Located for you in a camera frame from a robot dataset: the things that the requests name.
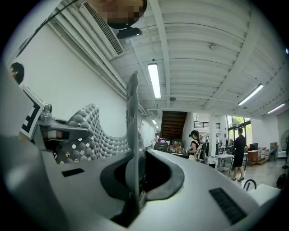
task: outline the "floor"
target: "floor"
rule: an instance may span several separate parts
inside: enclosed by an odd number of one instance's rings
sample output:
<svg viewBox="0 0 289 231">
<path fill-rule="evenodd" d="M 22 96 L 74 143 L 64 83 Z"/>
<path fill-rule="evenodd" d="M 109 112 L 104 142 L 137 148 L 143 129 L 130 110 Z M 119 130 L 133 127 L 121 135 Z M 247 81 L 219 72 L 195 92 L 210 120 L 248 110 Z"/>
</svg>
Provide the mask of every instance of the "floor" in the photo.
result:
<svg viewBox="0 0 289 231">
<path fill-rule="evenodd" d="M 285 165 L 285 159 L 277 159 L 277 161 L 270 161 L 266 162 L 263 165 L 254 165 L 252 167 L 247 166 L 245 171 L 245 180 L 243 180 L 241 183 L 235 181 L 234 183 L 240 185 L 241 187 L 244 186 L 246 180 L 253 179 L 257 186 L 260 184 L 268 185 L 271 187 L 276 187 L 276 181 L 278 177 L 282 173 L 288 174 L 289 168 L 283 169 L 282 166 Z M 231 171 L 229 175 L 229 170 L 224 171 L 223 174 L 227 176 L 228 178 L 232 178 L 234 171 Z M 237 174 L 237 179 L 241 176 L 240 171 Z M 250 185 L 248 190 L 252 190 L 253 184 Z"/>
</svg>

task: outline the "fluorescent light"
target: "fluorescent light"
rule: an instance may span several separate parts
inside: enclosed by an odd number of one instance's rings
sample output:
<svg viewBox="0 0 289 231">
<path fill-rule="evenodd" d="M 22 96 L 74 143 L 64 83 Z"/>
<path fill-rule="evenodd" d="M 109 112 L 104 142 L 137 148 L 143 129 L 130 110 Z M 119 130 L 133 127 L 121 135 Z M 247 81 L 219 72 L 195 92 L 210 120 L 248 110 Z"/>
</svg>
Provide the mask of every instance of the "fluorescent light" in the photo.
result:
<svg viewBox="0 0 289 231">
<path fill-rule="evenodd" d="M 249 99 L 251 99 L 254 95 L 256 95 L 257 92 L 260 91 L 263 87 L 264 86 L 262 84 L 259 84 L 246 98 L 244 98 L 241 102 L 239 102 L 238 105 L 241 106 L 244 103 L 246 103 Z"/>
<path fill-rule="evenodd" d="M 278 110 L 279 108 L 283 107 L 284 105 L 285 105 L 285 104 L 284 104 L 284 103 L 282 103 L 282 104 L 281 104 L 281 105 L 279 105 L 278 107 L 275 107 L 273 110 L 271 110 L 271 111 L 267 112 L 267 114 L 270 114 L 270 113 L 272 113 L 272 112 L 274 112 L 274 111 Z"/>
<path fill-rule="evenodd" d="M 156 63 L 151 63 L 148 65 L 150 80 L 152 81 L 154 96 L 156 99 L 161 98 L 161 89 L 159 87 L 158 79 L 158 65 Z"/>
</svg>

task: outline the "black railing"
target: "black railing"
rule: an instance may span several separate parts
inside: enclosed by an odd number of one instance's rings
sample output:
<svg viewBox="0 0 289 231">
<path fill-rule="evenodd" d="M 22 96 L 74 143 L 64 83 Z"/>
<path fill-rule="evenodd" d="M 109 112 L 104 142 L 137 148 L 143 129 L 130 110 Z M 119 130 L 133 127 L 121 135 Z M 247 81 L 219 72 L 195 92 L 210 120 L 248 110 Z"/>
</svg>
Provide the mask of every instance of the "black railing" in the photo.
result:
<svg viewBox="0 0 289 231">
<path fill-rule="evenodd" d="M 210 128 L 210 123 L 194 121 L 194 128 Z M 216 123 L 216 129 L 220 129 L 220 123 Z"/>
</svg>

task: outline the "staircase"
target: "staircase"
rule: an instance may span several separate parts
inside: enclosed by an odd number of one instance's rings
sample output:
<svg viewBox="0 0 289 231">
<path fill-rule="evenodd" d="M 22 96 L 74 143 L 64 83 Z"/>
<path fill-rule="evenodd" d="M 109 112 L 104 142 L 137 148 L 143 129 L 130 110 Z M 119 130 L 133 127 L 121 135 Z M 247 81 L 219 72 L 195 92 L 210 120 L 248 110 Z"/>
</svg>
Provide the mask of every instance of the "staircase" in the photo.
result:
<svg viewBox="0 0 289 231">
<path fill-rule="evenodd" d="M 187 112 L 163 111 L 160 137 L 167 139 L 182 139 L 182 130 Z"/>
</svg>

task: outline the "black cable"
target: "black cable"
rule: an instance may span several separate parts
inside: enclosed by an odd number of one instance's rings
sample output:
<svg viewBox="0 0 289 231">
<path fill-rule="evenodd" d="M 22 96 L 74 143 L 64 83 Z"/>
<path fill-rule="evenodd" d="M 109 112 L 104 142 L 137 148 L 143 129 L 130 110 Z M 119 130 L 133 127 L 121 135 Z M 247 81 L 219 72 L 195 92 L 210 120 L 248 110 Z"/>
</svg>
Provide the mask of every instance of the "black cable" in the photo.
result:
<svg viewBox="0 0 289 231">
<path fill-rule="evenodd" d="M 51 19 L 53 19 L 55 16 L 57 16 L 59 13 L 61 13 L 64 9 L 66 9 L 68 6 L 70 6 L 71 4 L 75 3 L 78 0 L 74 0 L 72 2 L 70 2 L 69 4 L 67 4 L 65 7 L 63 7 L 61 10 L 59 10 L 57 13 L 55 13 L 54 15 L 52 15 L 51 17 L 47 18 L 34 32 L 34 34 L 30 37 L 30 39 L 27 41 L 27 43 L 22 47 L 21 51 L 18 53 L 18 55 L 16 57 L 18 57 L 23 51 L 24 49 L 27 47 L 27 45 L 31 42 L 31 40 L 34 38 L 34 36 L 38 33 L 38 31 L 40 31 L 40 29 L 45 26 Z"/>
</svg>

